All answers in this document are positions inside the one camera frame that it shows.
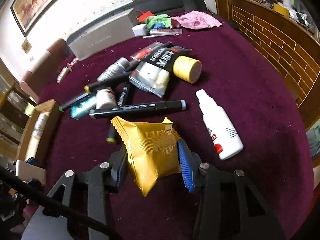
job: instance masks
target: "gray box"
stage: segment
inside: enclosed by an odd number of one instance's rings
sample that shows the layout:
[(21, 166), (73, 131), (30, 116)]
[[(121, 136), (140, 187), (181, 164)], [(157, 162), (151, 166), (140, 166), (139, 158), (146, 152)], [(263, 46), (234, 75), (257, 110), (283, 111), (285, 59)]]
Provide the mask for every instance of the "gray box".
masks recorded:
[(131, 8), (88, 28), (70, 43), (69, 47), (81, 61), (96, 52), (135, 37), (132, 27), (138, 24), (134, 9)]

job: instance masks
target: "wooden counter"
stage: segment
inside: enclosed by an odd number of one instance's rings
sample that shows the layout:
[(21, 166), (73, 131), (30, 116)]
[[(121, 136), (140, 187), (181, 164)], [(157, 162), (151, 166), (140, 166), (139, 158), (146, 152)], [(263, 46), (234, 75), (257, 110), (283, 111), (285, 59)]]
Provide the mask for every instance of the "wooden counter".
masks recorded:
[(252, 0), (228, 0), (229, 19), (283, 76), (306, 129), (320, 117), (320, 45), (293, 20)]

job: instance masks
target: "yellow cylindrical container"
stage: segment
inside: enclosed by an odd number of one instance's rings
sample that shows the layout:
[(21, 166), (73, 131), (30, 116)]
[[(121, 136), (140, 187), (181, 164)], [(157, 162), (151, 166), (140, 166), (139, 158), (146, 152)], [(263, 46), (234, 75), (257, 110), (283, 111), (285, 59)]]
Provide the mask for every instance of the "yellow cylindrical container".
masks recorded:
[(195, 83), (201, 75), (201, 62), (199, 60), (179, 56), (173, 63), (173, 73), (191, 84)]

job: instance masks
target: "maroon tablecloth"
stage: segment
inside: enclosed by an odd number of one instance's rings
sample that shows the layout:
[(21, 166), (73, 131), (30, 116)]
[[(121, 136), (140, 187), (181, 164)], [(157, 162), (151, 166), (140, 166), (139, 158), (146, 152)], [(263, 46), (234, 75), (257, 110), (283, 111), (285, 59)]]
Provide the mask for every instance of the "maroon tablecloth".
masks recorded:
[[(163, 99), (187, 102), (186, 111), (168, 115), (177, 132), (203, 161), (221, 170), (244, 170), (253, 178), (290, 237), (306, 218), (313, 194), (304, 125), (277, 71), (227, 24), (203, 31), (184, 29), (178, 37), (139, 37), (117, 44), (77, 63), (61, 84), (56, 83), (56, 76), (52, 77), (41, 93), (40, 102), (51, 98), (60, 104), (66, 102), (81, 93), (84, 85), (96, 81), (117, 59), (129, 58), (154, 41), (172, 41), (174, 45), (193, 49), (191, 57), (202, 62), (203, 72), (197, 83), (192, 85), (174, 77)], [(244, 150), (231, 159), (220, 161), (214, 150), (195, 96), (199, 89), (205, 89), (225, 109), (242, 139)], [(136, 89), (133, 103), (161, 100)], [(120, 148), (105, 142), (108, 119), (85, 116), (73, 120), (69, 114), (70, 110), (63, 113), (48, 152), (49, 187), (66, 170), (90, 170)], [(164, 117), (133, 116), (130, 121), (162, 122)], [(128, 176), (120, 193), (111, 195), (111, 201), (116, 230), (124, 239), (187, 240), (194, 225), (198, 196), (188, 193), (180, 174), (159, 179), (147, 197), (142, 196)]]

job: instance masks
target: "white spray bottle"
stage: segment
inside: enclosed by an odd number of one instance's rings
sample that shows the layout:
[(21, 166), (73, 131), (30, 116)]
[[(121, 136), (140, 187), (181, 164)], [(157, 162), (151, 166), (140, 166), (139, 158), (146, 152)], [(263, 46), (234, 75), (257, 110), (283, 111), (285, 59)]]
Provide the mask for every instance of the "white spray bottle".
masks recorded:
[(210, 133), (214, 147), (221, 160), (226, 160), (243, 149), (241, 139), (221, 106), (203, 90), (196, 92), (203, 121)]

